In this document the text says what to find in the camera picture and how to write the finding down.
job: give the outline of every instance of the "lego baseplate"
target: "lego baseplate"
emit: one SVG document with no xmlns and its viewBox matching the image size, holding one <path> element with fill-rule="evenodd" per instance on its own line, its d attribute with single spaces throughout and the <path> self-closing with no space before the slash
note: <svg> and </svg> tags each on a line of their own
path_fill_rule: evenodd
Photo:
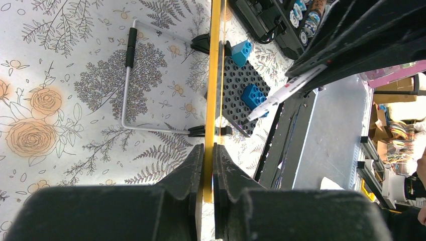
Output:
<svg viewBox="0 0 426 241">
<path fill-rule="evenodd" d="M 271 88 L 249 61 L 242 68 L 239 68 L 230 57 L 226 57 L 222 93 L 222 115 L 246 137 L 250 137 L 253 134 L 258 120 L 255 119 L 243 125 L 243 121 L 251 110 L 242 101 L 241 96 L 244 89 L 250 84 L 256 85 L 265 97 L 268 97 Z"/>
</svg>

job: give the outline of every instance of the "person's hand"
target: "person's hand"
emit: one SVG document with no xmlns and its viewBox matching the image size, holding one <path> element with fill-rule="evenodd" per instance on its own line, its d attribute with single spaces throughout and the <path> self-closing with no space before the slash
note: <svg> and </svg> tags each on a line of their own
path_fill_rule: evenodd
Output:
<svg viewBox="0 0 426 241">
<path fill-rule="evenodd" d="M 426 225 L 426 206 L 420 209 L 420 212 L 418 212 L 417 219 L 421 224 Z"/>
</svg>

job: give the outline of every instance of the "blue lego brick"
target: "blue lego brick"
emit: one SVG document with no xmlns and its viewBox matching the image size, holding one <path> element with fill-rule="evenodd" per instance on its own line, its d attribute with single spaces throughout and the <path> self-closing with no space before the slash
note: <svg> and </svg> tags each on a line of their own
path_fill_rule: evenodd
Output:
<svg viewBox="0 0 426 241">
<path fill-rule="evenodd" d="M 252 52 L 252 44 L 249 41 L 241 42 L 232 48 L 231 58 L 235 64 L 242 68 Z"/>
<path fill-rule="evenodd" d="M 250 84 L 244 89 L 243 95 L 241 95 L 241 99 L 244 103 L 251 109 L 258 107 L 261 103 L 266 100 L 266 97 L 259 90 L 257 86 L 254 84 Z"/>
</svg>

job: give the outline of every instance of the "black bracket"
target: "black bracket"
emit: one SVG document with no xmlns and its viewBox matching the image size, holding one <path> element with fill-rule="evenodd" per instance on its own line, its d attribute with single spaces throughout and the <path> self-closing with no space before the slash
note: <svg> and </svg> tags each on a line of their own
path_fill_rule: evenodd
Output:
<svg viewBox="0 0 426 241">
<path fill-rule="evenodd" d="M 210 54 L 210 34 L 201 34 L 193 38 L 191 48 L 205 54 Z M 224 50 L 225 56 L 232 55 L 232 47 L 229 41 L 226 41 Z"/>
<path fill-rule="evenodd" d="M 205 136 L 205 126 L 197 126 L 188 129 L 189 137 L 204 137 Z M 222 128 L 215 128 L 215 135 L 221 136 L 232 136 L 232 128 L 230 126 L 225 126 Z"/>
</svg>

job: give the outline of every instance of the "floral tablecloth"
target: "floral tablecloth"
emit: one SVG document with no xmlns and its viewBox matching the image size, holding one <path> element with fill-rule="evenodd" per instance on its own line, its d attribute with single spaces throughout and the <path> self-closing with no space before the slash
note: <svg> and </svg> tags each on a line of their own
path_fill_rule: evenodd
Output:
<svg viewBox="0 0 426 241">
<path fill-rule="evenodd" d="M 37 190 L 51 186 L 152 184 L 202 138 L 127 130 L 120 125 L 124 56 L 134 18 L 187 39 L 208 32 L 206 0 L 4 0 L 0 3 L 0 237 Z M 231 44 L 249 39 L 226 14 Z M 126 120 L 187 129 L 205 123 L 208 55 L 164 33 L 138 27 Z M 250 61 L 271 86 L 291 64 L 274 44 Z M 234 130 L 224 144 L 253 174 L 274 113 L 251 138 Z M 203 240 L 214 238 L 212 204 Z"/>
</svg>

